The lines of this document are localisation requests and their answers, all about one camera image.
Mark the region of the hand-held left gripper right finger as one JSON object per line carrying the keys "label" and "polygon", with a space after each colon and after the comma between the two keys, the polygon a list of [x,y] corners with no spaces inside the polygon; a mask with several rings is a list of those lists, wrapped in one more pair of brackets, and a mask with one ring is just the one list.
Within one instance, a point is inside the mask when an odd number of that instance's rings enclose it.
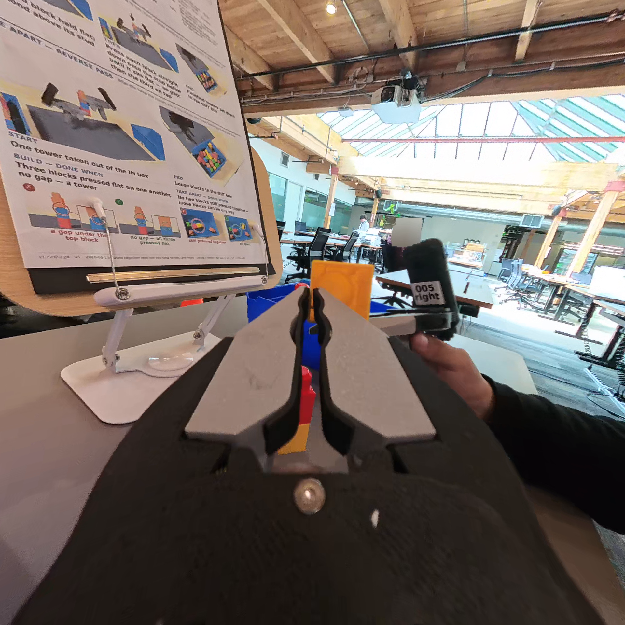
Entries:
{"label": "hand-held left gripper right finger", "polygon": [[389,336],[324,288],[314,289],[326,441],[342,456],[433,441],[436,430]]}

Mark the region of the red mega block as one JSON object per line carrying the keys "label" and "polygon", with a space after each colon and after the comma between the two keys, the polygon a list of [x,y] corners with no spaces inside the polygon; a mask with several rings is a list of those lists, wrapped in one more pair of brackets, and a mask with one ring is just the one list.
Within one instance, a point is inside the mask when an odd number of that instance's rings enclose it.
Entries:
{"label": "red mega block", "polygon": [[299,401],[299,424],[309,426],[313,416],[316,392],[312,386],[312,374],[306,366],[301,366],[301,394]]}

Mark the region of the person's right hand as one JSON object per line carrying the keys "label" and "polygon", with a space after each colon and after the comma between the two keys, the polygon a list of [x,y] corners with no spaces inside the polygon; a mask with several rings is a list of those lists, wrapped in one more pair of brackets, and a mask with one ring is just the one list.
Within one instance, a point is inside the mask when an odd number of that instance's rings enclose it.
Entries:
{"label": "person's right hand", "polygon": [[473,410],[487,421],[494,408],[495,394],[466,351],[433,336],[417,333],[410,348]]}

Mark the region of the printed instruction sheet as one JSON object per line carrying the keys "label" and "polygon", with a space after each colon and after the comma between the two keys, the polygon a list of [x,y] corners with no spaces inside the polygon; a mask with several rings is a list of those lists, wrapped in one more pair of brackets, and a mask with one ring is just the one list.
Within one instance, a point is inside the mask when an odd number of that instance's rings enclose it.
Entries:
{"label": "printed instruction sheet", "polygon": [[217,1],[2,1],[1,175],[30,270],[266,259]]}

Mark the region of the orange mega block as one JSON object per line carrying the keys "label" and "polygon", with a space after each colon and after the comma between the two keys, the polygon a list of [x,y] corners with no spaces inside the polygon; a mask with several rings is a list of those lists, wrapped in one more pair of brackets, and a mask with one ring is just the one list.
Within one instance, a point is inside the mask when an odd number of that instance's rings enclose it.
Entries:
{"label": "orange mega block", "polygon": [[314,260],[310,273],[309,321],[314,320],[314,290],[325,289],[365,320],[369,319],[374,266],[370,264]]}
{"label": "orange mega block", "polygon": [[298,430],[294,437],[287,442],[284,446],[280,447],[277,455],[298,454],[306,452],[308,435],[309,435],[310,422],[299,423]]}

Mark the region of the person's right forearm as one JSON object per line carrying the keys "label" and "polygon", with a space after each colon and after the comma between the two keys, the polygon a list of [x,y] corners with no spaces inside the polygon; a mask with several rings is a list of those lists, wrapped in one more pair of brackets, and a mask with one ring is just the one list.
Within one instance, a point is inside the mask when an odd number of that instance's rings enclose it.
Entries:
{"label": "person's right forearm", "polygon": [[489,377],[487,424],[524,482],[624,534],[624,421],[593,416]]}

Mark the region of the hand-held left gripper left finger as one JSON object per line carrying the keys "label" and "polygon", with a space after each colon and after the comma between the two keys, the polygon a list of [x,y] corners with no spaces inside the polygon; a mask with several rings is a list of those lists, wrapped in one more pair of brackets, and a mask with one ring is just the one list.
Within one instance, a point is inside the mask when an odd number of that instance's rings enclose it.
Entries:
{"label": "hand-held left gripper left finger", "polygon": [[299,287],[235,334],[186,425],[189,439],[249,449],[271,468],[299,427],[309,304],[309,287]]}

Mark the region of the blue plastic bin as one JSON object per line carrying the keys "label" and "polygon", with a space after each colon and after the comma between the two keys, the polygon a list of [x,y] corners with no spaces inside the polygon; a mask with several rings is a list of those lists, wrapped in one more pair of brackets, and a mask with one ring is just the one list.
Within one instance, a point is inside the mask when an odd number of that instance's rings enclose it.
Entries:
{"label": "blue plastic bin", "polygon": [[[367,364],[384,365],[395,359],[388,337],[368,321],[370,284],[361,296],[349,295],[338,286],[311,287],[312,292],[317,289],[324,297],[329,296],[329,312],[338,313],[330,319],[333,333],[327,345],[329,359],[343,363],[353,356]],[[298,302],[302,294],[293,285],[281,285],[247,295],[249,325],[235,335],[228,357],[234,357],[240,371],[258,381],[261,388],[268,388],[276,380],[289,384],[300,364],[319,370],[324,349],[309,333],[312,323],[304,322],[302,344],[294,344],[291,338],[291,324],[301,321]]]}

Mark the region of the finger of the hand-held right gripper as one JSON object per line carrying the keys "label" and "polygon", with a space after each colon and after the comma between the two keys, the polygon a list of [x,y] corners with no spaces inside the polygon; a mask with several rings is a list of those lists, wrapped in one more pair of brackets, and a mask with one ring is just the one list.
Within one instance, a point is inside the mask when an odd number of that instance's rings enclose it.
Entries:
{"label": "finger of the hand-held right gripper", "polygon": [[424,313],[399,313],[370,316],[369,322],[387,336],[410,337],[423,332]]}

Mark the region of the white ceiling projector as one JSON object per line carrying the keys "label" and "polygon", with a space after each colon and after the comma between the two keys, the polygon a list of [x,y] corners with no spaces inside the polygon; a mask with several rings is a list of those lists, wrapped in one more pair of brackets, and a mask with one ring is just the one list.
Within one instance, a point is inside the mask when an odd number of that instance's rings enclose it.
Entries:
{"label": "white ceiling projector", "polygon": [[386,124],[415,124],[419,121],[424,101],[424,86],[416,74],[403,70],[400,78],[392,79],[373,92],[371,108]]}

